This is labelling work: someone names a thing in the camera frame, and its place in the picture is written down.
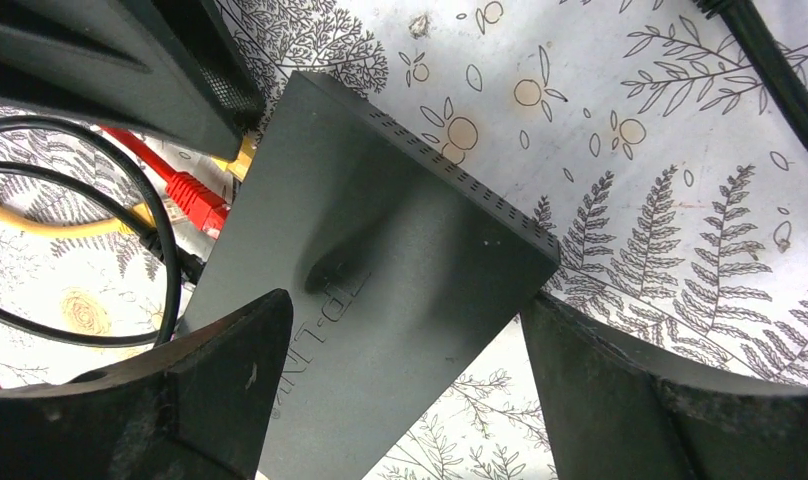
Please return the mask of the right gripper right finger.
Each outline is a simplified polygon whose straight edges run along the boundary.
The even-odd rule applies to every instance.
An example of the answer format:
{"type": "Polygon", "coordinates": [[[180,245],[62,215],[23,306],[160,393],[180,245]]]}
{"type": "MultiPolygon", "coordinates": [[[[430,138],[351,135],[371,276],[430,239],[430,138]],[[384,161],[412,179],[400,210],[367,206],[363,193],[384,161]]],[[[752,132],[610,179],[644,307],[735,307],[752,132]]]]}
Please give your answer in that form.
{"type": "Polygon", "coordinates": [[[716,369],[538,294],[520,312],[562,479],[808,479],[808,387],[716,369]]]}

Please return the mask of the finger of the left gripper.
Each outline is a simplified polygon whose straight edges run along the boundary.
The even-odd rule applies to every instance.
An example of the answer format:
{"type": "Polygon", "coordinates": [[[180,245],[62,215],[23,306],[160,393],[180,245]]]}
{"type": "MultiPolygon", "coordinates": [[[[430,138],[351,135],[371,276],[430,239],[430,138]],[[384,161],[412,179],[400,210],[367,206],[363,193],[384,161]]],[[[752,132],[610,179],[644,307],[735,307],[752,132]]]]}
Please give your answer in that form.
{"type": "Polygon", "coordinates": [[[266,100],[213,1],[0,1],[0,104],[229,160],[266,100]]]}

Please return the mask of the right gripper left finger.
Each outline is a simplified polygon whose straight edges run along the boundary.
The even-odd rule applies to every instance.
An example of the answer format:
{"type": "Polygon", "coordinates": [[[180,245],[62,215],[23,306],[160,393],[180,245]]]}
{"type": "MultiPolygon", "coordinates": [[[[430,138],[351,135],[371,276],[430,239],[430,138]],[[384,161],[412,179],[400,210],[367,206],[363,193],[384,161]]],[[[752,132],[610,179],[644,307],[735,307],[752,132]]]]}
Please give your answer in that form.
{"type": "Polygon", "coordinates": [[[60,385],[0,390],[0,479],[252,479],[293,325],[275,289],[60,385]]]}

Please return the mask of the black router box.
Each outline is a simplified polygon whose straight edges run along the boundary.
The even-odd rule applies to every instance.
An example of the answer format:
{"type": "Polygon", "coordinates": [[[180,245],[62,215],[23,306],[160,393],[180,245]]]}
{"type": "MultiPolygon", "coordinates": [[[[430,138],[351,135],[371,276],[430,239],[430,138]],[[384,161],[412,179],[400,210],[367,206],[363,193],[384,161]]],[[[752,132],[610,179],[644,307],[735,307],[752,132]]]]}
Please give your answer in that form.
{"type": "Polygon", "coordinates": [[[331,76],[295,72],[185,322],[285,289],[260,471],[360,479],[558,265],[509,201],[331,76]]]}

